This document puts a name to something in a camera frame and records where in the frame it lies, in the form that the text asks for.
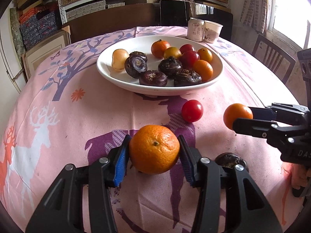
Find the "wooden chair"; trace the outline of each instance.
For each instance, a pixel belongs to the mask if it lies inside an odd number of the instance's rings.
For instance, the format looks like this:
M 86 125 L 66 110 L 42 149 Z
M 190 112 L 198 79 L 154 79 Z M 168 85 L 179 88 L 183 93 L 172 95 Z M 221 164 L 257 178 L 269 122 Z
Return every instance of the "wooden chair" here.
M 282 79 L 282 82 L 285 84 L 290 77 L 291 72 L 293 71 L 293 68 L 295 66 L 296 60 L 294 60 L 287 52 L 283 51 L 281 48 L 279 48 L 276 44 L 272 43 L 270 40 L 266 39 L 265 37 L 258 35 L 256 44 L 254 46 L 254 49 L 252 51 L 252 56 L 255 56 L 257 49 L 259 47 L 260 42 L 263 42 L 267 45 L 266 53 L 261 61 L 267 68 L 269 68 L 274 74 L 278 70 L 280 64 L 282 63 L 283 59 L 286 59 L 290 65 Z

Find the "plate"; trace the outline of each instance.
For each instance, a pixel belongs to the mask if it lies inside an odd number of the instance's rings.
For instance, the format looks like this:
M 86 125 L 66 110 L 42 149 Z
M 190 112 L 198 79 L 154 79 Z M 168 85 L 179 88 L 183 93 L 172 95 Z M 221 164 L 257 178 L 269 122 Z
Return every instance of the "plate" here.
M 191 44 L 196 50 L 201 48 L 206 48 L 206 46 L 201 45 L 200 43 L 184 39 L 181 37 L 171 37 L 171 36 L 143 36 L 129 38 L 118 43 L 115 43 L 105 49 L 97 60 L 97 69 L 99 73 L 108 81 L 112 82 L 116 86 L 126 89 L 135 93 L 146 94 L 146 95 L 157 95 L 157 96 L 173 96 L 173 95 L 183 95 L 196 92 L 200 89 L 206 88 L 215 82 L 218 81 L 222 71 L 223 63 L 220 57 L 210 49 L 213 54 L 213 60 L 211 65 L 213 67 L 213 76 L 212 78 L 202 84 L 186 86 L 186 87 L 174 87 L 173 80 L 168 80 L 168 83 L 165 87 L 151 87 L 140 85 L 138 79 L 132 78 L 129 76 L 125 70 L 122 72 L 116 72 L 111 67 L 112 62 L 112 53 L 116 49 L 125 49 L 128 53 L 133 51 L 141 51 L 146 53 L 148 57 L 148 70 L 158 70 L 158 64 L 162 59 L 158 59 L 151 54 L 151 45 L 158 41 L 159 39 L 166 40 L 171 46 L 180 48 L 185 44 Z

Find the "round dining table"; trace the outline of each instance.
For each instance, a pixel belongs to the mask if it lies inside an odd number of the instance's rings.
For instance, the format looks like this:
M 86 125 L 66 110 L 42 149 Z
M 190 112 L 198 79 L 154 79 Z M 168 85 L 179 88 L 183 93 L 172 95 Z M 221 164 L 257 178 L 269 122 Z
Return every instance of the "round dining table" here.
M 178 96 L 148 96 L 121 89 L 96 68 L 100 53 L 119 41 L 147 36 L 183 37 L 183 27 L 136 27 L 73 43 L 43 61 L 18 97 L 0 147 L 0 198 L 15 223 L 26 226 L 49 186 L 72 163 L 87 166 L 121 145 L 147 124 L 165 125 L 182 134 L 189 146 L 214 160 L 219 154 L 241 156 L 271 204 L 283 230 L 295 220 L 303 199 L 291 191 L 291 165 L 263 138 L 236 134 L 223 123 L 232 103 L 252 107 L 298 104 L 286 86 L 256 58 L 218 38 L 203 45 L 219 54 L 223 73 L 215 84 Z M 203 117 L 187 123 L 183 104 L 198 100 Z M 191 231 L 199 192 L 186 182 L 180 162 L 163 174 L 147 175 L 130 167 L 110 198 L 119 233 L 187 233 Z M 87 187 L 83 223 L 90 232 Z M 224 230 L 221 201 L 219 232 Z

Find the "plaid curtain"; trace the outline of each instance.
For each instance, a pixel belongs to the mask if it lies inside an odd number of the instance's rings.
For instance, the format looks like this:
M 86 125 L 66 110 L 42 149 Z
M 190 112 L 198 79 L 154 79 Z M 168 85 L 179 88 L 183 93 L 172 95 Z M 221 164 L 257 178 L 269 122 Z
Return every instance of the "plaid curtain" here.
M 245 0 L 240 21 L 263 33 L 267 28 L 267 0 Z

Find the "silver bolt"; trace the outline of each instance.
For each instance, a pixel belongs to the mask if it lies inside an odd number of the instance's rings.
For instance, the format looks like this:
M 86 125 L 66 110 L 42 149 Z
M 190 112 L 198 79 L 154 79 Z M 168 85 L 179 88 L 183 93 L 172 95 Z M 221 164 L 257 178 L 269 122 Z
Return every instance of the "silver bolt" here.
M 210 159 L 209 158 L 205 158 L 205 157 L 201 158 L 200 160 L 201 160 L 201 162 L 203 164 L 208 164 L 210 162 Z
M 244 167 L 242 165 L 235 165 L 236 170 L 243 171 Z
M 99 162 L 102 163 L 102 164 L 108 163 L 108 161 L 109 161 L 109 159 L 106 158 L 106 157 L 103 157 L 103 158 L 99 159 Z
M 289 137 L 289 138 L 287 139 L 287 141 L 290 142 L 290 143 L 294 143 L 294 142 L 295 142 L 295 140 L 294 140 L 292 137 Z
M 73 164 L 68 164 L 68 165 L 66 165 L 66 166 L 65 166 L 65 169 L 66 169 L 67 171 L 71 171 L 71 170 L 73 169 Z

